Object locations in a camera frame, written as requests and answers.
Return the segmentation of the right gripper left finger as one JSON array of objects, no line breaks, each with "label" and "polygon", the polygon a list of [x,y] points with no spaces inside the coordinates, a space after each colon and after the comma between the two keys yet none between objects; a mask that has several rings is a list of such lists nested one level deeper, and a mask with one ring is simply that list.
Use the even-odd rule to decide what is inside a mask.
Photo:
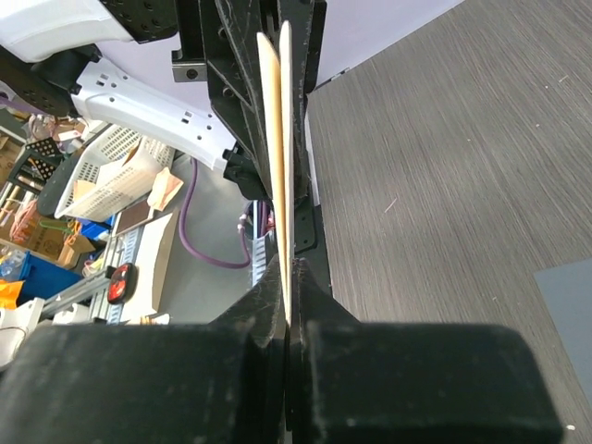
[{"label": "right gripper left finger", "polygon": [[44,327],[1,379],[5,443],[280,443],[279,265],[206,324]]}]

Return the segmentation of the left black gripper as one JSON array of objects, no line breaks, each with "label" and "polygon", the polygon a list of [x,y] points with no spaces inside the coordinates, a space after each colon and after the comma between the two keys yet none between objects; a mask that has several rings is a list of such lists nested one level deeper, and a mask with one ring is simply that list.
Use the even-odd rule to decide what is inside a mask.
[{"label": "left black gripper", "polygon": [[176,1],[180,48],[171,52],[176,83],[207,81],[214,114],[235,139],[223,152],[223,177],[248,200],[272,195],[256,34],[272,38],[280,22],[292,34],[294,198],[308,192],[304,134],[308,95],[315,89],[326,1]]}]

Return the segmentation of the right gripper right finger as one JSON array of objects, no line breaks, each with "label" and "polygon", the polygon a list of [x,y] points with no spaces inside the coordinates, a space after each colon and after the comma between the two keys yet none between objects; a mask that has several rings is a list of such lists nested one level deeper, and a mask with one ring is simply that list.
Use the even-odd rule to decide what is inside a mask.
[{"label": "right gripper right finger", "polygon": [[558,443],[537,360],[491,324],[356,319],[292,269],[290,427],[296,443]]}]

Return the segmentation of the beige letter paper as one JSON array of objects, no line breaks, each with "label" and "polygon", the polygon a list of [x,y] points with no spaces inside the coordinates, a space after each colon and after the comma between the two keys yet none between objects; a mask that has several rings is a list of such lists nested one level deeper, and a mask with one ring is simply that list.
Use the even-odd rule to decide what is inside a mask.
[{"label": "beige letter paper", "polygon": [[282,23],[278,49],[263,33],[256,34],[269,157],[277,251],[285,318],[292,318],[292,261],[294,259],[294,159],[292,33]]}]

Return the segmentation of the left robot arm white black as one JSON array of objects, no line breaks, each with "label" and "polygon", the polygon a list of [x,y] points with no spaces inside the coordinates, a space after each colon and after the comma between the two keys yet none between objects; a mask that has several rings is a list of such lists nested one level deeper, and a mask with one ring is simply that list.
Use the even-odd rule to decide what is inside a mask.
[{"label": "left robot arm white black", "polygon": [[310,189],[304,115],[323,1],[5,1],[1,87],[56,117],[103,120],[272,197],[257,36],[291,28],[294,202]]}]

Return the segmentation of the blue grey envelope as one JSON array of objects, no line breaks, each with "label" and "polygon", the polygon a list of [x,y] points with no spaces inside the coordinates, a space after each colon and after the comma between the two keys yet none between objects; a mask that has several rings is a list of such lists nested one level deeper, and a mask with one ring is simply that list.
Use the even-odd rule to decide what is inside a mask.
[{"label": "blue grey envelope", "polygon": [[591,402],[591,259],[538,271],[535,279]]}]

